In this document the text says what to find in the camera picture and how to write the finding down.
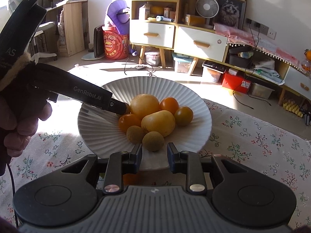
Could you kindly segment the person left hand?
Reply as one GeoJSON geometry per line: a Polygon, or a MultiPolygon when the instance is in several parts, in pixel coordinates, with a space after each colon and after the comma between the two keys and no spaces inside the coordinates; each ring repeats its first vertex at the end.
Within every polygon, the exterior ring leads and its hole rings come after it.
{"type": "Polygon", "coordinates": [[[7,101],[1,97],[1,175],[12,157],[23,154],[38,129],[38,121],[45,121],[52,114],[52,106],[46,99],[31,99],[30,102],[39,105],[39,108],[29,117],[18,120],[7,101]]]}

